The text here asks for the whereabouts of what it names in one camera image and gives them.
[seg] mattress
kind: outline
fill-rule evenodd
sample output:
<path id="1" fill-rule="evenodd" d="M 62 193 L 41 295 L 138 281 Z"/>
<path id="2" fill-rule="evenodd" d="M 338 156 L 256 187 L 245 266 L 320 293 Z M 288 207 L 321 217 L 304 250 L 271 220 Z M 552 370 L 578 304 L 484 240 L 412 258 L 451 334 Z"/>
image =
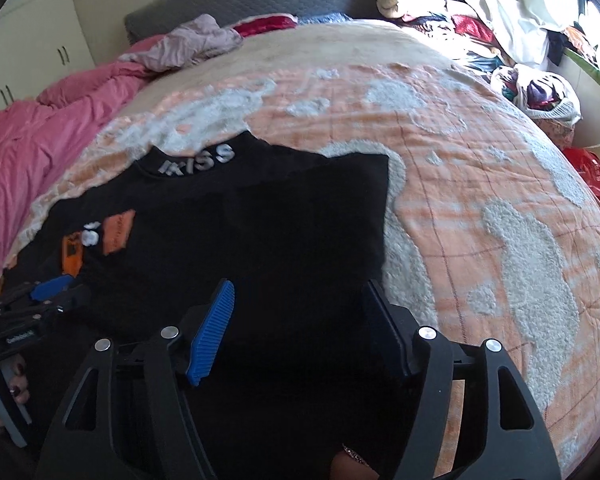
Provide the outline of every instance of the mattress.
<path id="1" fill-rule="evenodd" d="M 36 200 L 12 255 L 53 203 L 150 145 L 190 154 L 245 129 L 327 155 L 389 156 L 389 299 L 451 340 L 503 342 L 566 477 L 600 436 L 600 204 L 531 120 L 393 25 L 263 34 L 152 83 Z M 438 474 L 452 466 L 461 398 L 459 387 Z"/>

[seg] pink blanket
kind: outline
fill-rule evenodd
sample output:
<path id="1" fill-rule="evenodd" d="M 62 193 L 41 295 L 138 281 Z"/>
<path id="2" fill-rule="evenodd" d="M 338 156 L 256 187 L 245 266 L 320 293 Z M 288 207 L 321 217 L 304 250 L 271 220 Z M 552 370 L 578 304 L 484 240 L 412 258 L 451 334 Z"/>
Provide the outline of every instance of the pink blanket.
<path id="1" fill-rule="evenodd" d="M 114 62 L 0 112 L 0 270 L 31 203 L 152 76 L 137 63 Z"/>

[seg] silver bolt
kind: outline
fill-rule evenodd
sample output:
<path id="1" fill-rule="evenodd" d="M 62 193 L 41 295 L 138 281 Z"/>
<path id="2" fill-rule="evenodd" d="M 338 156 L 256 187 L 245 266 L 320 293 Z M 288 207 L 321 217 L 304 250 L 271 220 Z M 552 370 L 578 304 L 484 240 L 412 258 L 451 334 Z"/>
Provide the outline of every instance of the silver bolt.
<path id="1" fill-rule="evenodd" d="M 499 352 L 502 350 L 502 344 L 497 339 L 487 339 L 485 346 L 492 352 Z"/>
<path id="2" fill-rule="evenodd" d="M 109 348 L 111 348 L 111 341 L 108 339 L 100 339 L 99 341 L 96 341 L 95 349 L 98 352 L 104 352 L 105 350 L 109 350 Z"/>
<path id="3" fill-rule="evenodd" d="M 173 339 L 179 333 L 180 331 L 174 326 L 166 326 L 162 330 L 160 330 L 160 335 L 163 339 Z"/>
<path id="4" fill-rule="evenodd" d="M 437 334 L 436 329 L 430 326 L 423 326 L 418 330 L 418 335 L 423 339 L 435 339 Z"/>

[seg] plastic bag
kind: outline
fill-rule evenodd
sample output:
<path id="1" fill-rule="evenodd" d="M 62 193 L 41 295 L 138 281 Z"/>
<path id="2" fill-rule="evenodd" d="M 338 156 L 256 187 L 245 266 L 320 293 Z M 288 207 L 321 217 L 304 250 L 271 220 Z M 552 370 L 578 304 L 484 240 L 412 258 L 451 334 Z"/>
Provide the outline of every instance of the plastic bag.
<path id="1" fill-rule="evenodd" d="M 582 148 L 566 148 L 562 153 L 600 200 L 600 160 Z"/>

